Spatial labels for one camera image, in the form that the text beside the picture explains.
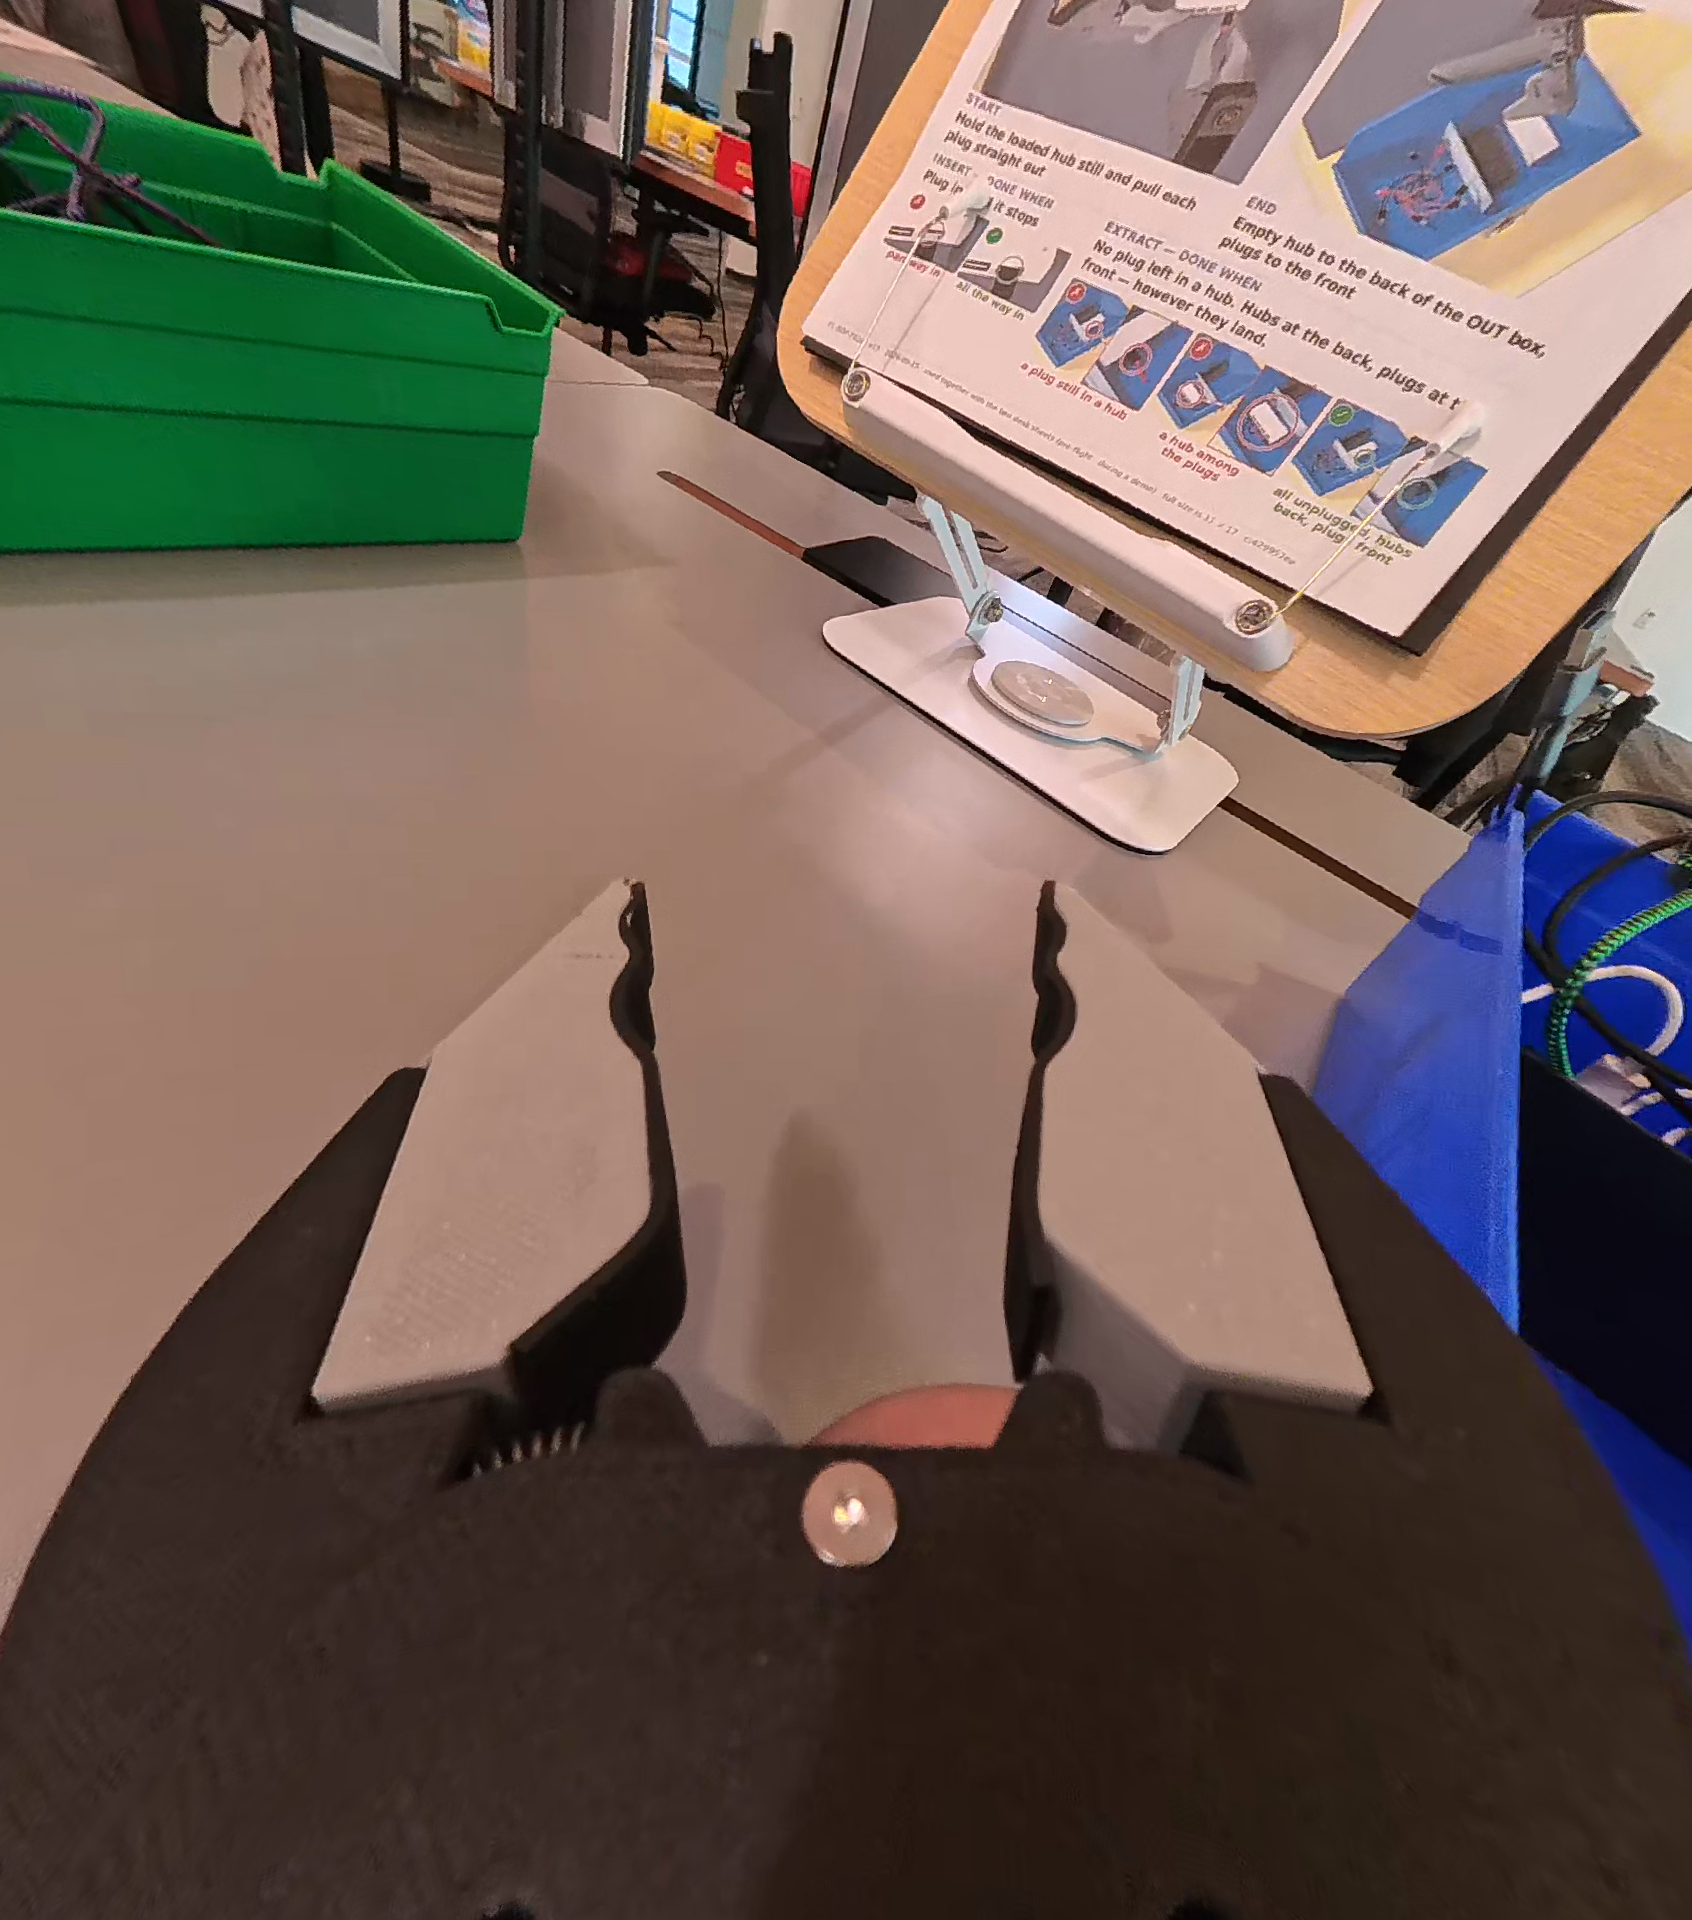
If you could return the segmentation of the yellow storage bin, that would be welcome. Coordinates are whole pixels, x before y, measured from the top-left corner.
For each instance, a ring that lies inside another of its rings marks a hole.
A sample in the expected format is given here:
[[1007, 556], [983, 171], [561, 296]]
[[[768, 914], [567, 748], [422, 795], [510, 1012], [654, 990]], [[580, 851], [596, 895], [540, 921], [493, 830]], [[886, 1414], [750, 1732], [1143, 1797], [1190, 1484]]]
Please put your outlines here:
[[668, 161], [716, 179], [730, 191], [754, 191], [754, 140], [691, 107], [657, 101], [647, 110], [647, 147]]

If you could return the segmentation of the grey framed panel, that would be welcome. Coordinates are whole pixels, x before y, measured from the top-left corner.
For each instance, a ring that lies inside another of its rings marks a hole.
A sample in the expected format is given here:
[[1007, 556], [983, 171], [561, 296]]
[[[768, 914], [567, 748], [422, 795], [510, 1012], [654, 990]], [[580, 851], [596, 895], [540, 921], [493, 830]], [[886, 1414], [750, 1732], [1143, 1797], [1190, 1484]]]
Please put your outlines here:
[[410, 3], [288, 3], [288, 16], [311, 46], [381, 82], [406, 82]]

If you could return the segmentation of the black office chair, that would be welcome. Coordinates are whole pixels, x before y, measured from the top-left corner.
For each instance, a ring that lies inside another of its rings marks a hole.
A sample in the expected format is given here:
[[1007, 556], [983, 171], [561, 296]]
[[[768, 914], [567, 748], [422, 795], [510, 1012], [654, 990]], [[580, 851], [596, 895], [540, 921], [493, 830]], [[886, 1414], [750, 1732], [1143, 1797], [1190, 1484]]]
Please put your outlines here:
[[600, 349], [623, 338], [642, 356], [657, 322], [720, 318], [720, 276], [687, 239], [712, 239], [712, 229], [648, 196], [623, 210], [618, 161], [556, 129], [526, 140], [520, 123], [504, 124], [500, 265], [596, 328]]

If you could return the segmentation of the black flat slab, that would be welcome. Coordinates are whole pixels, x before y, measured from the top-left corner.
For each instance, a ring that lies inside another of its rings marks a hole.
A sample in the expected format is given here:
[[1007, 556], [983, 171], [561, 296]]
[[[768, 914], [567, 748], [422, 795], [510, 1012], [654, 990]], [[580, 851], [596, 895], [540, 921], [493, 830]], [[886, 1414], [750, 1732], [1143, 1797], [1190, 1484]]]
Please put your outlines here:
[[937, 598], [959, 600], [959, 587], [945, 572], [945, 562], [927, 559], [881, 533], [808, 546], [805, 562], [832, 578], [836, 587], [858, 592], [874, 607], [919, 605]]

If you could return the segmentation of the white metal document stand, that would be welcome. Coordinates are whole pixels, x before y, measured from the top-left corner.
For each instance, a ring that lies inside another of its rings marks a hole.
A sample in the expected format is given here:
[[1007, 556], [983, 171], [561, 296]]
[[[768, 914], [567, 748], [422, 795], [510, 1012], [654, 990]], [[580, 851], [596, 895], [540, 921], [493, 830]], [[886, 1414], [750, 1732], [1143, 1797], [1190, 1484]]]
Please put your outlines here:
[[[1287, 612], [982, 441], [864, 360], [842, 381], [842, 408], [858, 441], [919, 487], [956, 589], [836, 616], [822, 627], [827, 650], [1110, 845], [1138, 855], [1179, 847], [1240, 786], [1237, 766], [1190, 734], [1207, 668], [1287, 668]], [[1072, 663], [1055, 637], [1015, 621], [961, 507], [1029, 533], [1042, 562], [1114, 589], [1133, 618], [1169, 637], [1165, 712], [1123, 691], [1110, 668]]]

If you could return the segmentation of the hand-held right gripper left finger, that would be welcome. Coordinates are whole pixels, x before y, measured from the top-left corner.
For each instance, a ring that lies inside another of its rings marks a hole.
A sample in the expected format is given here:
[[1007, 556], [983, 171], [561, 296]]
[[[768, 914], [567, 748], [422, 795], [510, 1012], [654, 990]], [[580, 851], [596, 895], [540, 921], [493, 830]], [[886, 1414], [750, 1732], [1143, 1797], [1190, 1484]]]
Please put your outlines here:
[[687, 1313], [654, 930], [612, 882], [429, 1057], [314, 1405], [589, 1420]]

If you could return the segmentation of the wooden stand board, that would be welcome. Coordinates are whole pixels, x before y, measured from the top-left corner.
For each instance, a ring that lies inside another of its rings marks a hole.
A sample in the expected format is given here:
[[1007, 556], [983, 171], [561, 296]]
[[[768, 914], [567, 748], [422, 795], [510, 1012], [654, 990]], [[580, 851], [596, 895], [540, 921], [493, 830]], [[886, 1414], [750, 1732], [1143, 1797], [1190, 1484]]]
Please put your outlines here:
[[[947, 3], [942, 16], [869, 136], [869, 147], [836, 191], [832, 210], [808, 239], [808, 255], [779, 324], [779, 360], [792, 405], [816, 426], [874, 463], [881, 463], [881, 456], [858, 441], [842, 408], [846, 372], [802, 343], [802, 322], [810, 318], [810, 302], [827, 287], [827, 276], [879, 212], [881, 188], [897, 179], [919, 142], [932, 104], [947, 89], [961, 50], [975, 45], [990, 8], [991, 3]], [[1597, 592], [1621, 556], [1674, 512], [1681, 490], [1692, 483], [1692, 318], [1674, 338], [1664, 338], [1664, 345], [1667, 354], [1641, 374], [1621, 405], [1600, 420], [1592, 441], [1584, 441], [1577, 459], [1555, 475], [1555, 487], [1539, 501], [1535, 514], [1501, 548], [1497, 562], [1471, 587], [1471, 592], [1452, 607], [1452, 618], [1434, 634], [1434, 643], [1418, 655], [1309, 600], [1307, 589], [1276, 598], [1268, 578], [1218, 559], [1208, 548], [1123, 512], [1117, 501], [1072, 483], [1068, 475], [1033, 463], [1001, 441], [982, 441], [1110, 514], [1122, 514], [1136, 530], [1190, 548], [1287, 612], [1294, 634], [1294, 655], [1287, 668], [1256, 675], [1233, 663], [1208, 663], [1207, 672], [1212, 677], [1256, 691], [1268, 709], [1299, 717], [1307, 729], [1418, 734], [1465, 716], [1509, 684]], [[1009, 548], [1066, 578], [1055, 562], [1042, 562], [1033, 554], [1029, 533], [1007, 530], [1004, 519], [990, 522], [982, 507], [961, 512], [977, 530], [1009, 540]], [[1068, 582], [1099, 592], [1099, 600], [1133, 618], [1133, 605], [1117, 605], [1114, 589], [1089, 578]]]

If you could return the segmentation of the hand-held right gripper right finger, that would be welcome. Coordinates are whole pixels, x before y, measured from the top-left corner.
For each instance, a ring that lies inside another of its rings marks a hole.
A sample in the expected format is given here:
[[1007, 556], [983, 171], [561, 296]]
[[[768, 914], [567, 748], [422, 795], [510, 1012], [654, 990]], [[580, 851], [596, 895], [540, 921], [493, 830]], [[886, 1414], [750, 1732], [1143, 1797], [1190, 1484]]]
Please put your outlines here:
[[1082, 1379], [1130, 1453], [1176, 1453], [1208, 1392], [1373, 1399], [1255, 1053], [1057, 882], [1033, 911], [1007, 1346], [1021, 1387]]

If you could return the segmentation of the black bin divider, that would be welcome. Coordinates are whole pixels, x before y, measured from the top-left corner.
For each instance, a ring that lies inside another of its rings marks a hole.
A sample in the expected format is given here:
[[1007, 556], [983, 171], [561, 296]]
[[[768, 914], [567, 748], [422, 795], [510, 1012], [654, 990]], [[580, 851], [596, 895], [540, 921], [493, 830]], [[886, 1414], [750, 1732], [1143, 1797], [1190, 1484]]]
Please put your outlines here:
[[1558, 1371], [1692, 1459], [1692, 1139], [1524, 1053], [1519, 1326]]

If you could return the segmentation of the stacked green plastic bins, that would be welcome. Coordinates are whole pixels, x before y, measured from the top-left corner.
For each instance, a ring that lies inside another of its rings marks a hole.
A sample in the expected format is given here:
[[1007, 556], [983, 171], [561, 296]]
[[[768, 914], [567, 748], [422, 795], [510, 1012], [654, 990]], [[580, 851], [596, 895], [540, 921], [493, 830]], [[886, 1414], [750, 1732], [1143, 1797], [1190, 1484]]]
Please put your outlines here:
[[0, 556], [516, 540], [556, 322], [337, 161], [0, 73]]

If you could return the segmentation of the blue plastic bin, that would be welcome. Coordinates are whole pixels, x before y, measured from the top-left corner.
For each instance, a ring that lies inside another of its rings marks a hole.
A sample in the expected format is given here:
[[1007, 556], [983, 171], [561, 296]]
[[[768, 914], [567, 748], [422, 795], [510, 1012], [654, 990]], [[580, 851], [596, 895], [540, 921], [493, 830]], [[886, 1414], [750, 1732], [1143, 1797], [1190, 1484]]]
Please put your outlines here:
[[[1524, 1342], [1524, 1053], [1692, 1139], [1692, 802], [1649, 801], [1649, 845], [1597, 811], [1501, 811], [1345, 990], [1313, 1083]], [[1692, 1459], [1528, 1347], [1620, 1480], [1692, 1652]]]

